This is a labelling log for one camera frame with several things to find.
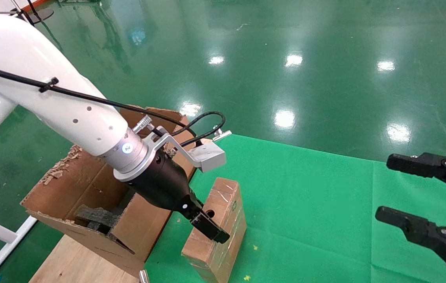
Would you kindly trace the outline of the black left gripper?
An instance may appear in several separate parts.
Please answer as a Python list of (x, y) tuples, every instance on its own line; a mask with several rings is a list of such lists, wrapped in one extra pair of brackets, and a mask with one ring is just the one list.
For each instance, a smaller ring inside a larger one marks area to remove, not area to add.
[(230, 235), (203, 211), (185, 170), (164, 150), (157, 150), (150, 165), (128, 184), (153, 206), (181, 213), (208, 239), (221, 244), (229, 240)]

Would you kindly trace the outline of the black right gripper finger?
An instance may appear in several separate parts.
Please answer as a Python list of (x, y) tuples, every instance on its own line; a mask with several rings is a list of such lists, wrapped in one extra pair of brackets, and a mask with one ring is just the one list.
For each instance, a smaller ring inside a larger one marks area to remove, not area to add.
[(376, 210), (375, 218), (398, 227), (408, 242), (432, 250), (446, 263), (446, 227), (438, 226), (424, 217), (385, 206)]
[(412, 156), (391, 154), (386, 165), (394, 171), (424, 178), (437, 178), (446, 183), (446, 156), (432, 153)]

